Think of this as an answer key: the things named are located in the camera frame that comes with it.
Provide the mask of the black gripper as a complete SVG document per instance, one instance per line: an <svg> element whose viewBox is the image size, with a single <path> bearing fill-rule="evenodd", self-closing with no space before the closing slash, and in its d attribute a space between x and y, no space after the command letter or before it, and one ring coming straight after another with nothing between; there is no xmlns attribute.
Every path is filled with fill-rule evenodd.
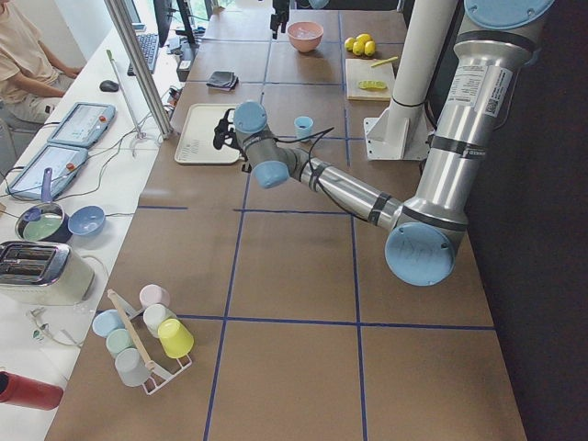
<svg viewBox="0 0 588 441"><path fill-rule="evenodd" d="M240 157L244 159L242 164L242 171L246 174L252 173L252 166L247 161L248 157L244 152L243 148L240 146L239 142L237 141L237 134L232 126L233 122L230 121L230 114L234 111L234 107L228 108L225 112L223 117L219 120L217 126L214 128L214 138L213 138L213 147L219 151L223 147L228 147L230 149L236 150Z"/></svg>
<svg viewBox="0 0 588 441"><path fill-rule="evenodd" d="M289 21L289 0L273 0L273 14L270 16L272 39L277 39L278 29L284 28Z"/></svg>

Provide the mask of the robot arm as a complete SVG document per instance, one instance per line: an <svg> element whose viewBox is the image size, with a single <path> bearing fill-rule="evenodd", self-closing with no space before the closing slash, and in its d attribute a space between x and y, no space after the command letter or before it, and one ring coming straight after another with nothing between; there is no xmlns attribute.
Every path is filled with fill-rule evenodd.
<svg viewBox="0 0 588 441"><path fill-rule="evenodd" d="M413 134L455 9L453 1L415 3L390 104L365 122L370 159L425 158L411 198L399 201L311 152L288 147L269 129L266 110L257 102L227 110L214 130L214 146L237 150L259 186L296 179L386 229L387 264L414 286L437 284L454 269L468 227L465 203L508 89L537 55L550 2L464 3L454 45L458 66L436 131L423 149L413 144Z"/></svg>
<svg viewBox="0 0 588 441"><path fill-rule="evenodd" d="M276 40L278 33L284 34L286 32L292 9L323 9L328 4L329 0L273 0L272 7L274 12L270 16L272 39Z"/></svg>

